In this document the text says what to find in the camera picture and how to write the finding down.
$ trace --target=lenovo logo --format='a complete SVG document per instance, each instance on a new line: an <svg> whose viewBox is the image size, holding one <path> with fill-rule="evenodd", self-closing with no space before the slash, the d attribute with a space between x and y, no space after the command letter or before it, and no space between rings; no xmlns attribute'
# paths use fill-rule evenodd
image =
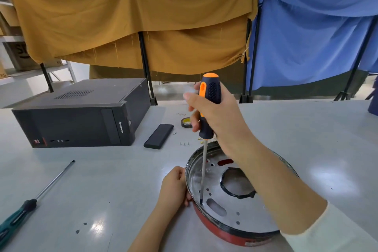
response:
<svg viewBox="0 0 378 252"><path fill-rule="evenodd" d="M122 123L120 121L118 123L120 124L120 132L123 133Z"/></svg>

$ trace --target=table surface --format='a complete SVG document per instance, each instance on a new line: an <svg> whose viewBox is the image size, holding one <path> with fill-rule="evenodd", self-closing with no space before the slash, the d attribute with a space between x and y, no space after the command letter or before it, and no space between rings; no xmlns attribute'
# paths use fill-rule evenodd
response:
<svg viewBox="0 0 378 252"><path fill-rule="evenodd" d="M378 240L378 117L369 101L240 105L246 123L299 176ZM32 149L9 109L0 109L0 220L35 197L71 160L5 251L126 251L158 198L163 177L201 146L180 126L186 105L154 106L132 146ZM144 142L160 123L175 126L161 150ZM247 251L206 229L184 208L163 251ZM278 236L254 251L292 251Z"/></svg>

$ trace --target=metal shaft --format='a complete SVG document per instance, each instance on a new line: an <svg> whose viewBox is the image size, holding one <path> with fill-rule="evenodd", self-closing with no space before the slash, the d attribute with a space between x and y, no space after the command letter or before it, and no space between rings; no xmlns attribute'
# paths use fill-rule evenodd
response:
<svg viewBox="0 0 378 252"><path fill-rule="evenodd" d="M202 201L203 201L203 180L205 179L207 154L208 154L208 140L205 140L204 143L203 143L203 155L202 155L202 176L201 176L200 204L202 204Z"/></svg>
<svg viewBox="0 0 378 252"><path fill-rule="evenodd" d="M44 194L45 193L45 191L46 190L48 190L49 189L49 187L50 186L52 186L53 184L54 184L54 182L56 182L56 180L63 174L63 173L65 173L65 171L67 170L67 169L69 169L69 167L71 166L71 165L73 165L75 163L75 161L73 160L73 161L71 161L70 163L69 163L69 165L68 166L66 166L66 168L64 169L64 170L62 170L62 172L61 173L59 173L58 174L58 176L56 177L56 178L54 178L53 179L53 181L51 181L50 183L49 183L49 185L48 186L46 186L45 188L44 188L44 190L43 191L41 191L36 197L35 197L35 199L38 199L38 198L40 198L41 197L41 195L42 194Z"/></svg>

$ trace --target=metal plate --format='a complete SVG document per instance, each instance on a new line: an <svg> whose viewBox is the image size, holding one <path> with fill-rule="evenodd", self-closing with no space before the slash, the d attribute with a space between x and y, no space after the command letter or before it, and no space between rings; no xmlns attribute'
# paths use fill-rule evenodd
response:
<svg viewBox="0 0 378 252"><path fill-rule="evenodd" d="M261 197L257 193L253 198L247 197L238 199L237 197L227 194L221 188L220 183L224 172L229 168L238 169L239 167L236 163L218 165L219 161L229 159L220 148L218 142L211 142L208 147L208 162L206 163L206 174L204 179L203 204L199 204L202 154L203 147L199 148L191 156L185 171L188 191L201 213L215 225L222 226L223 228L224 226L227 226L227 229L230 228L234 231L247 233L276 233L278 227L265 208ZM279 155L277 156L288 166L288 168L290 168L290 170L292 170L293 173L296 174L290 164ZM240 187L239 189L249 193L248 189L242 189Z"/></svg>

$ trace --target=hand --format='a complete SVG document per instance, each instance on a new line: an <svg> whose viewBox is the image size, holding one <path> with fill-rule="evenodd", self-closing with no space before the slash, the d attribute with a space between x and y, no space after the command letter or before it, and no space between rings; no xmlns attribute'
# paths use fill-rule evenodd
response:
<svg viewBox="0 0 378 252"><path fill-rule="evenodd" d="M163 179L157 206L173 216L182 203L189 206L191 199L186 191L185 169L174 167Z"/></svg>
<svg viewBox="0 0 378 252"><path fill-rule="evenodd" d="M200 88L200 82L194 89ZM245 142L254 138L245 123L242 113L233 94L221 83L222 99L219 105L210 102L194 93L184 93L184 99L189 105L189 111L197 109L191 116L193 132L200 130L200 112L217 135L217 140L230 158L237 160Z"/></svg>

